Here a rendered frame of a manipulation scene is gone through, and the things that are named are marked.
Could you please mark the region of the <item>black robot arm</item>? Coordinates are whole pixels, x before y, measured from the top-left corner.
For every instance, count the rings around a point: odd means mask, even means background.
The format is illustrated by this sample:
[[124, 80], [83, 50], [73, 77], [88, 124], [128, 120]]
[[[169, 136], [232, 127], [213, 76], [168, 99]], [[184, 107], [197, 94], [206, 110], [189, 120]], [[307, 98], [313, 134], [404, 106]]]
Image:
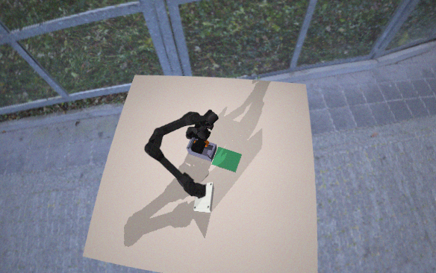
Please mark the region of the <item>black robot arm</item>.
[[218, 118], [218, 115], [212, 110], [208, 110], [203, 116], [200, 116], [197, 112], [190, 111], [174, 122], [155, 128], [154, 133], [145, 146], [145, 152], [159, 161], [162, 166], [174, 175], [180, 185], [184, 188], [184, 191], [191, 196], [196, 196], [198, 198], [205, 196], [205, 184], [194, 183], [194, 179], [192, 179], [186, 172], [184, 172], [184, 174], [181, 173], [170, 161], [168, 161], [168, 159], [165, 158], [160, 150], [163, 136], [184, 126], [195, 125], [194, 127], [187, 128], [186, 138], [192, 139], [195, 137], [195, 139], [197, 139], [197, 135], [195, 134], [198, 134], [199, 136], [205, 135], [207, 132], [206, 125], [212, 126]]

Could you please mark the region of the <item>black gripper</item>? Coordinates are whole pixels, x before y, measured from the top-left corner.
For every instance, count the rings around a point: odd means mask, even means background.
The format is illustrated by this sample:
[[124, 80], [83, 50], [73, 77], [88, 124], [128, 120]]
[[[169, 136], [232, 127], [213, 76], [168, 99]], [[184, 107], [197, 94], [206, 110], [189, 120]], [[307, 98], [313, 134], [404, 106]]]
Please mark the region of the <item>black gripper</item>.
[[198, 154], [202, 154], [204, 147], [206, 145], [206, 143], [204, 141], [206, 141], [208, 139], [208, 137], [211, 135], [211, 132], [208, 131], [208, 129], [211, 129], [211, 131], [212, 131], [213, 127], [214, 127], [214, 124], [212, 124], [212, 126], [206, 125], [207, 132], [205, 135], [199, 136], [198, 134], [195, 134], [195, 135], [197, 135], [198, 140], [196, 140], [195, 143], [193, 143], [193, 145], [191, 147], [191, 151], [196, 152]]

